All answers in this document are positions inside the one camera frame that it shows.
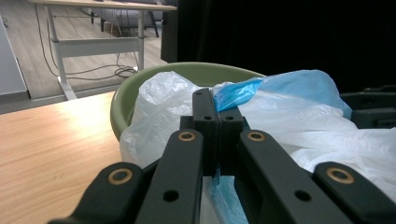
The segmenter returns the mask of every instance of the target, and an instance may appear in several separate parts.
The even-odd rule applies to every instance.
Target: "wooden floor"
[[[120,36],[118,27],[112,27],[110,23],[105,23],[105,31],[101,32],[100,19],[95,18],[94,23],[91,23],[89,15],[81,8],[56,7],[52,14],[55,16],[54,22],[59,39]],[[44,7],[27,0],[0,0],[0,15],[7,25],[7,35],[19,61],[32,101],[41,101],[40,104],[43,105],[46,99],[62,97],[65,100],[56,77],[57,67],[51,56],[54,49],[49,42],[47,13]],[[145,68],[166,64],[160,56],[161,24],[159,25],[160,37],[156,37],[154,29],[145,30]],[[122,33],[125,35],[128,30],[123,30]],[[137,30],[131,30],[131,35],[137,35]],[[64,59],[64,68],[69,83],[77,94],[85,92],[85,95],[89,95],[87,92],[92,90],[96,90],[92,91],[92,94],[97,94],[116,89],[125,79],[114,76],[119,69],[116,64],[136,66],[135,56],[137,53],[67,58]]]

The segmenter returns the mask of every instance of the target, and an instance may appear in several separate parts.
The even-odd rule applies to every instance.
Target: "plastic bag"
[[[282,93],[343,111],[350,119],[352,109],[340,97],[334,81],[320,70],[299,70],[269,77],[255,77],[245,82],[226,82],[213,88],[218,112],[248,102],[257,90]]]
[[[350,108],[337,95],[332,80],[322,72],[314,74],[318,71],[265,77],[254,96],[238,104],[239,110],[251,129],[271,134],[301,167],[312,171],[319,162],[339,161],[361,172],[396,202],[395,129],[358,130],[345,118]],[[294,79],[298,88],[292,87]],[[318,79],[327,80],[329,86]],[[198,89],[173,72],[148,79],[139,90],[132,124],[120,138],[122,160],[145,167],[159,159],[170,134],[178,130],[180,116],[191,115],[192,93]],[[247,223],[233,177],[217,178],[205,189],[220,222]]]
[[[139,89],[131,125],[120,136],[123,161],[144,168],[163,154],[169,136],[179,129],[180,116],[192,115],[195,84],[175,72],[148,79]]]

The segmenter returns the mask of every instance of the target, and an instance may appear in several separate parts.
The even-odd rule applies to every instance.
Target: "desk leg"
[[[143,70],[145,68],[145,37],[144,37],[144,25],[143,25],[143,10],[139,10],[138,17],[138,34],[137,34],[137,46],[138,46],[138,59],[137,69]]]
[[[53,46],[55,47],[55,58],[56,58],[56,63],[58,64],[58,71],[59,71],[58,81],[62,90],[64,91],[64,95],[66,96],[67,100],[75,100],[77,99],[77,96],[74,93],[69,82],[67,81],[66,72],[64,71],[64,60],[61,55],[59,39],[58,36],[56,35],[55,24],[52,18],[52,12],[50,10],[50,7],[45,7],[45,9],[47,11],[47,15],[49,19],[49,33],[51,35],[51,41],[53,43]]]

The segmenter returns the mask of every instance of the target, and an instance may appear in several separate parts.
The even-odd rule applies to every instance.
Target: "blue plastic bag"
[[[217,85],[212,90],[216,111],[221,112],[248,102],[261,84],[262,79],[253,77],[238,83],[225,82]]]
[[[220,175],[218,170],[208,192],[213,204],[218,209],[221,223],[248,224],[248,218],[233,186],[234,180],[233,175]]]
[[[292,95],[330,105],[341,109],[346,119],[350,119],[352,115],[352,109],[341,99],[332,78],[320,70],[299,70],[217,85],[212,90],[215,108],[220,112],[242,105],[248,102],[257,90]]]

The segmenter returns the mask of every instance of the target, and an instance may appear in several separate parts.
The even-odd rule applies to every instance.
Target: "black cable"
[[[3,21],[3,25],[4,25],[6,28],[8,28],[8,25],[6,24],[6,23],[8,22],[8,19],[7,19],[6,17],[2,17],[1,19],[2,19],[2,21]]]
[[[117,27],[119,28],[120,37],[122,37],[122,30],[121,30],[121,26],[122,26],[122,10],[121,9],[113,9],[113,15],[115,13],[116,14],[116,18],[117,18],[118,10],[120,11],[120,20],[116,19],[116,24],[117,24]],[[113,23],[111,23],[111,34],[113,34]]]
[[[128,22],[128,27],[130,27],[131,25],[129,24],[129,13],[128,13],[128,10],[125,10],[125,12],[126,12],[126,20],[127,20],[127,22]],[[129,36],[132,36],[132,33],[131,33],[131,28],[128,28],[128,33],[129,33]]]
[[[73,28],[74,28],[74,30],[75,30],[75,32],[76,32],[76,35],[78,35],[79,37],[81,37],[81,39],[84,39],[84,38],[77,32],[76,26],[75,26],[75,25],[73,24],[73,22],[70,20],[69,12],[67,11],[66,8],[64,9],[64,11],[66,12],[67,19],[69,20],[70,24],[73,26]]]
[[[119,67],[119,69],[117,69],[114,73],[119,76],[119,77],[127,77],[127,76],[123,76],[122,73],[124,72],[131,72],[132,74],[135,74],[136,71],[134,70],[133,67],[131,66],[125,66],[125,65],[120,65],[119,64],[119,59],[120,59],[120,54],[117,55],[117,60],[116,60],[116,64]]]
[[[38,33],[40,36],[40,41],[41,41],[41,48],[43,49],[43,56],[44,56],[44,60],[46,61],[47,67],[49,68],[50,72],[57,77],[57,75],[55,73],[52,72],[52,69],[50,69],[50,64],[47,61],[47,57],[46,57],[46,52],[44,51],[44,44],[43,44],[43,38],[41,36],[41,28],[40,28],[40,19],[38,18],[38,13],[37,13],[37,4],[35,3],[35,17],[37,18],[37,24],[38,24]]]
[[[110,76],[110,77],[98,77],[98,78],[68,77],[67,79],[80,79],[80,80],[98,81],[98,80],[107,79],[107,78],[116,77],[116,76],[117,75],[113,75],[113,76]]]
[[[66,17],[66,18],[91,18],[90,16],[83,16],[83,17],[80,17],[80,16],[57,16],[57,15],[55,15],[55,16],[53,16],[53,18],[57,18],[57,17],[60,17],[60,18],[63,18],[63,17]]]
[[[87,70],[87,71],[83,71],[83,72],[67,73],[67,75],[74,76],[74,75],[78,75],[78,74],[82,74],[82,73],[92,72],[92,71],[95,71],[95,70],[98,70],[98,69],[101,69],[101,68],[113,67],[113,66],[117,66],[117,65],[116,64],[108,64],[108,65],[103,65],[103,66],[100,66],[100,67],[97,67],[97,68],[93,68],[93,69],[90,69],[90,70]]]
[[[55,65],[55,67],[58,69],[58,66],[56,65],[55,60],[53,59],[53,54],[52,54],[52,47],[51,47],[51,43],[52,41],[50,41],[50,22],[47,19],[47,34],[48,34],[48,38],[49,38],[49,52],[50,52],[50,57],[52,58],[52,62]]]

